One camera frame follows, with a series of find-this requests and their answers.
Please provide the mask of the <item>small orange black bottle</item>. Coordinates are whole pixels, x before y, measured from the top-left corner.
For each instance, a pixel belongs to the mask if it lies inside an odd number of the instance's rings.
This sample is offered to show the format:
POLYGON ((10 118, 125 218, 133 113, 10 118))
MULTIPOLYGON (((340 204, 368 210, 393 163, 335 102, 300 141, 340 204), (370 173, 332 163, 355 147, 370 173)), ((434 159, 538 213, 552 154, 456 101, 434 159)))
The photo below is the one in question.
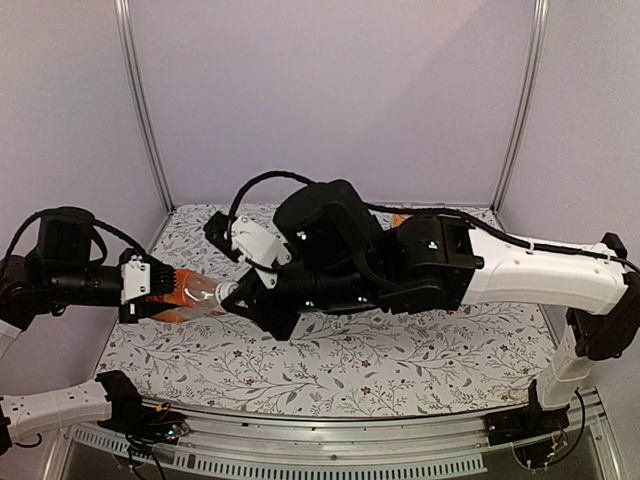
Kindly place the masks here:
POLYGON ((397 227, 401 226, 407 219, 408 219, 407 215, 394 214, 392 216, 390 226, 392 228, 397 228, 397 227))

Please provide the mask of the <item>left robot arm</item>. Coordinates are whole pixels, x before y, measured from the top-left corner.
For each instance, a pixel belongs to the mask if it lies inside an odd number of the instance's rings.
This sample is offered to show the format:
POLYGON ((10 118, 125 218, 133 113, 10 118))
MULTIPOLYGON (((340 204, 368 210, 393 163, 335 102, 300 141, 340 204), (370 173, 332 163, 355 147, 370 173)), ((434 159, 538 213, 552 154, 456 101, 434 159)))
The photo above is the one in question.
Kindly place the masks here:
MULTIPOLYGON (((124 323, 162 313, 169 306, 158 299, 176 285, 173 267, 91 212, 70 206, 36 212, 1 261, 1 349, 37 316, 60 316, 69 306, 115 308, 124 323)), ((59 390, 3 396, 1 449, 84 422, 150 444, 174 443, 188 431, 183 415, 167 404, 144 405, 123 372, 108 371, 59 390)))

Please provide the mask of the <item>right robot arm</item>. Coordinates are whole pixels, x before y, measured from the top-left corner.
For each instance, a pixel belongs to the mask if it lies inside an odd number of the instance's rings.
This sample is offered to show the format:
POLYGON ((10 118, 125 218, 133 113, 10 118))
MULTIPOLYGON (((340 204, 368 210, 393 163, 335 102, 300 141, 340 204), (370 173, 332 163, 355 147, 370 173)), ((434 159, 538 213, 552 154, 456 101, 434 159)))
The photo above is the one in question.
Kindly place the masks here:
POLYGON ((615 234, 579 247, 517 238, 455 209, 419 208, 388 229, 380 213, 345 180, 304 181, 276 209, 273 230, 240 215, 237 204, 216 213, 207 240, 249 267, 224 309, 286 340, 311 311, 563 306, 563 346, 517 415, 527 436, 552 424, 592 365, 619 357, 638 332, 639 270, 615 234))

